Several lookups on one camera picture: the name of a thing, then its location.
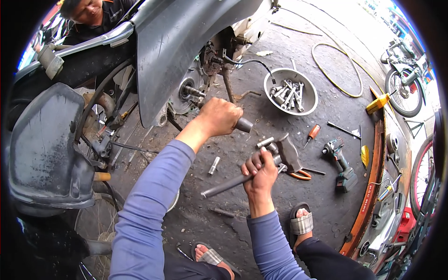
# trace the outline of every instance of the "foot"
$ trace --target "foot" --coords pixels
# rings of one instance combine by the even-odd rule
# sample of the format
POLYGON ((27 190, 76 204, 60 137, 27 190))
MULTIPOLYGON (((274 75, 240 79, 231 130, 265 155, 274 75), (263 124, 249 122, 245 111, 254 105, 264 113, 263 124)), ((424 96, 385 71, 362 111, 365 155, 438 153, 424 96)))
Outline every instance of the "foot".
MULTIPOLYGON (((307 210, 305 210, 305 208, 301 208, 301 209, 299 209, 299 210, 297 211, 297 213, 296 213, 296 217, 297 217, 297 218, 301 218, 302 216, 306 216, 306 215, 308 215, 308 214, 309 214, 309 213, 308 213, 307 210)), ((312 237, 312 236, 313 236, 313 232, 309 232, 309 233, 305 233, 305 234, 299 234, 299 235, 297 235, 297 240, 296 240, 296 243, 294 244, 294 248, 293 248, 294 252, 297 254, 297 252, 296 252, 296 248, 297 248, 297 246, 298 246, 302 241, 304 241, 305 239, 310 238, 310 237, 312 237)))
MULTIPOLYGON (((198 244, 196 246, 196 248, 194 249, 194 251, 196 252, 196 261, 198 262, 199 258, 202 257, 202 255, 208 251, 208 248, 204 245, 198 244)), ((227 264, 225 264, 224 262, 220 262, 216 266, 225 268, 230 273, 231 279, 232 280, 235 279, 235 274, 233 273, 233 271, 230 269, 230 267, 227 264)))

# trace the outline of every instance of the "pliers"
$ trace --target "pliers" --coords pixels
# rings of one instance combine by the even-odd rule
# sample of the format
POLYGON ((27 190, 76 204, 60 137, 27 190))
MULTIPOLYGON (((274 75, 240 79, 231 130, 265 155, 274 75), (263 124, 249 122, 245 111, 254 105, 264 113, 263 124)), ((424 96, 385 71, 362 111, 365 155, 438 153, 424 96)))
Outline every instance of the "pliers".
POLYGON ((302 179, 302 180, 311 180, 311 175, 303 170, 299 170, 298 172, 305 175, 305 176, 300 176, 297 175, 296 173, 288 173, 288 170, 286 168, 286 166, 284 164, 280 164, 279 166, 279 171, 280 172, 286 172, 288 175, 297 178, 297 179, 302 179))

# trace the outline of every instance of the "wet floor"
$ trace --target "wet floor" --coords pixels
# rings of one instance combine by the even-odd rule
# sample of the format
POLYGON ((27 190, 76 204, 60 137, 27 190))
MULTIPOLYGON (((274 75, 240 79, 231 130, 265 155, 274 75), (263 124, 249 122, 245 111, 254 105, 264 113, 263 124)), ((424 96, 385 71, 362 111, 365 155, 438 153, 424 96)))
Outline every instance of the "wet floor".
MULTIPOLYGON (((380 49, 378 44, 368 41, 369 48, 367 48, 366 43, 361 42, 346 26, 322 10, 306 3, 293 2, 287 8, 313 20, 337 38, 339 44, 366 67, 383 86, 384 72, 378 63, 379 56, 375 57, 380 49)), ((365 17, 369 17, 361 8, 353 7, 353 9, 359 9, 360 13, 365 13, 365 17)), ((323 34, 309 22, 284 10, 275 14, 272 21, 294 29, 323 34)), ((367 29, 375 28, 375 25, 368 23, 371 21, 374 20, 366 21, 367 29)), ((245 219, 223 217, 209 211, 210 207, 218 207, 242 216, 249 214, 247 196, 242 186, 208 200, 201 199, 200 192, 239 174, 239 166, 256 151, 257 142, 285 133, 289 133, 293 143, 298 147, 302 164, 305 167, 326 172, 326 175, 311 173, 310 181, 297 180, 284 173, 279 175, 273 187, 272 197, 282 226, 284 229, 287 228, 285 225, 289 220, 291 208, 305 201, 313 212, 313 235, 335 250, 342 247, 345 235, 349 234, 359 212, 368 183, 370 166, 365 169, 361 163, 360 141, 327 126, 327 121, 350 131, 359 129, 362 123, 363 145, 370 148, 370 158, 372 158, 376 119, 366 114, 365 107, 373 100, 369 85, 378 91, 379 89, 357 66, 363 84, 361 90, 360 82, 349 59, 331 47, 319 45, 315 49, 315 57, 322 68, 336 84, 341 85, 346 91, 354 95, 361 91, 362 95, 359 98, 351 98, 336 89, 313 60, 311 48, 317 43, 335 44, 326 35, 298 33, 270 25, 260 41, 249 50, 250 54, 244 56, 244 59, 259 58, 271 69, 291 68, 291 58, 293 58, 296 61, 297 70, 308 77, 315 86, 319 99, 318 106, 307 116, 288 115, 274 107, 264 94, 263 81, 267 72, 261 65, 247 64, 234 71, 230 78, 236 94, 246 90, 262 93, 261 97, 249 95, 239 102, 244 108, 245 118, 254 122, 254 127, 249 134, 234 131, 230 136, 211 138, 201 148, 180 188, 181 194, 176 207, 164 218, 163 237, 166 251, 178 254, 176 244, 180 242, 181 248, 189 252, 189 244, 202 241, 212 245, 222 257, 240 269, 244 279, 262 279, 252 255, 250 233, 245 219), (265 57, 251 55, 265 50, 273 51, 273 53, 265 57), (322 127, 320 133, 305 150, 302 150, 306 143, 306 136, 315 124, 322 127), (335 179, 341 171, 339 164, 322 154, 324 144, 336 137, 343 138, 345 142, 343 153, 349 166, 354 168, 358 176, 357 185, 346 194, 335 193, 335 179), (215 174, 211 176, 207 172, 216 156, 219 156, 221 161, 215 174)), ((227 98, 222 77, 218 77, 208 94, 227 98)), ((133 99, 136 100, 136 96, 131 96, 127 103, 132 104, 133 99)), ((196 113, 192 112, 187 117, 177 116, 177 121, 181 126, 185 126, 196 113)), ((120 142, 128 136, 138 121, 136 111, 121 130, 120 142)), ((147 129, 139 125, 128 144, 140 144, 146 132, 147 129)), ((162 128, 155 127, 142 146, 151 150, 161 150, 177 134, 178 131, 170 123, 162 128)), ((123 150, 117 162, 118 168, 112 174, 111 185, 124 197, 129 194, 147 165, 146 159, 140 153, 136 153, 129 168, 124 171, 132 153, 129 150, 123 150)))

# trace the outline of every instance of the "blue long sleeve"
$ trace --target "blue long sleeve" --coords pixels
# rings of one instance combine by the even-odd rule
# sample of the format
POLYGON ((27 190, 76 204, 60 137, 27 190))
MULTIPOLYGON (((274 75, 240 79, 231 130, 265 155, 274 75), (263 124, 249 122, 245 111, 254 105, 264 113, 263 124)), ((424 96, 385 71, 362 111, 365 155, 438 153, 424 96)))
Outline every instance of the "blue long sleeve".
POLYGON ((281 229, 277 211, 247 219, 255 262, 265 280, 310 279, 297 264, 281 229))
POLYGON ((118 213, 109 279, 164 279, 163 217, 195 157, 172 140, 139 177, 118 213))

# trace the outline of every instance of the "cordless impact drill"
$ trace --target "cordless impact drill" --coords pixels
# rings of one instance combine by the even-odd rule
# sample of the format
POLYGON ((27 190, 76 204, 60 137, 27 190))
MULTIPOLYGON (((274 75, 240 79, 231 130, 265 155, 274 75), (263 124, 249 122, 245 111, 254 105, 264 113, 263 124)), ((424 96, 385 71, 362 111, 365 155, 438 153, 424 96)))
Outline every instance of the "cordless impact drill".
POLYGON ((358 177, 342 155, 343 146, 342 138, 338 137, 325 144, 322 152, 327 155, 331 154, 342 167, 343 171, 336 178, 336 191, 347 193, 356 185, 358 177))

